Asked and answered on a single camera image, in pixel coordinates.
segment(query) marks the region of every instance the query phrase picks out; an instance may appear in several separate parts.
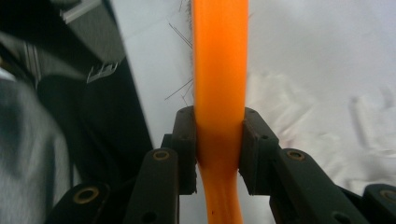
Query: gray fabric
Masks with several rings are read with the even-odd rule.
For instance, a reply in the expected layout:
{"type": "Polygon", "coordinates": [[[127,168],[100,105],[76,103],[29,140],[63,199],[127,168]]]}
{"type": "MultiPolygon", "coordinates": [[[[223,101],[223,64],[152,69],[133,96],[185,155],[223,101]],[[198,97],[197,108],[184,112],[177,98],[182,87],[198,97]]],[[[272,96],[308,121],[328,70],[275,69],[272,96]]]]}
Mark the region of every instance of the gray fabric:
{"type": "Polygon", "coordinates": [[[43,223],[70,180],[55,121],[33,90],[0,78],[0,223],[43,223]]]}

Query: white fabric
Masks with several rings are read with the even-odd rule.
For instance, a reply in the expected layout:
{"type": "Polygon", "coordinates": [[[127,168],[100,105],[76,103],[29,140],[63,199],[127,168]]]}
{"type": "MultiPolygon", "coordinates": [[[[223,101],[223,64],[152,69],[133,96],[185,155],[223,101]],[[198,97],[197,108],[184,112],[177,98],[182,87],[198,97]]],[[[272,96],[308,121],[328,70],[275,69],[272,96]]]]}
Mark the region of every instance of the white fabric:
{"type": "Polygon", "coordinates": [[[12,76],[8,71],[0,67],[0,78],[9,80],[9,81],[16,81],[15,77],[12,76]]]}
{"type": "MultiPolygon", "coordinates": [[[[183,86],[191,48],[174,29],[191,39],[188,1],[112,4],[158,147],[176,112],[192,104],[184,102],[191,89],[183,86]]],[[[308,152],[336,184],[359,194],[377,181],[396,185],[395,10],[391,0],[249,1],[247,106],[282,147],[308,152]]],[[[268,199],[248,197],[241,179],[239,186],[245,223],[272,223],[268,199]]],[[[181,198],[180,223],[206,223],[198,190],[181,198]]]]}

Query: black mechanical part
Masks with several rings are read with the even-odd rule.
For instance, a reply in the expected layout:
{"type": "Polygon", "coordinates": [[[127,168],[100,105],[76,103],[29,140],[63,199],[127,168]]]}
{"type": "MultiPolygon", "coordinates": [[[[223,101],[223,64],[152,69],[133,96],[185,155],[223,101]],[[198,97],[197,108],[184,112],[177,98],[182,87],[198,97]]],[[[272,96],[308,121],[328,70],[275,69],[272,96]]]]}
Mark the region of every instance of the black mechanical part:
{"type": "Polygon", "coordinates": [[[178,171],[174,150],[160,148],[146,154],[122,223],[178,223],[178,171]]]}
{"type": "Polygon", "coordinates": [[[279,140],[260,114],[246,108],[239,173],[250,195],[270,195],[269,158],[280,148],[278,144],[279,140]]]}
{"type": "Polygon", "coordinates": [[[385,184],[367,186],[361,206],[372,223],[396,223],[396,188],[385,184]]]}
{"type": "Polygon", "coordinates": [[[109,192],[108,186],[102,183],[73,187],[52,209],[46,224],[98,223],[109,192]]]}
{"type": "Polygon", "coordinates": [[[193,106],[188,106],[177,111],[171,139],[171,148],[180,157],[178,161],[180,195],[196,192],[195,146],[196,130],[193,106]]]}
{"type": "Polygon", "coordinates": [[[301,223],[368,223],[308,154],[278,150],[273,165],[301,223]]]}

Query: black surface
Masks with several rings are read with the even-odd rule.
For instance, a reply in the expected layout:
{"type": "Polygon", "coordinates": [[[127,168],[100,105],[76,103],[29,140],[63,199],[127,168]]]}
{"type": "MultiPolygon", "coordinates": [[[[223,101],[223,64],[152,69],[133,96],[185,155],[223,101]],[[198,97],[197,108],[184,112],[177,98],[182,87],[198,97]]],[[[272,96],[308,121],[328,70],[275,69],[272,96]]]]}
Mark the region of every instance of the black surface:
{"type": "Polygon", "coordinates": [[[116,189],[138,174],[152,145],[127,62],[90,84],[48,76],[37,92],[63,130],[84,181],[116,189]]]}
{"type": "Polygon", "coordinates": [[[36,45],[83,74],[101,60],[67,27],[49,0],[1,0],[0,31],[36,45]]]}

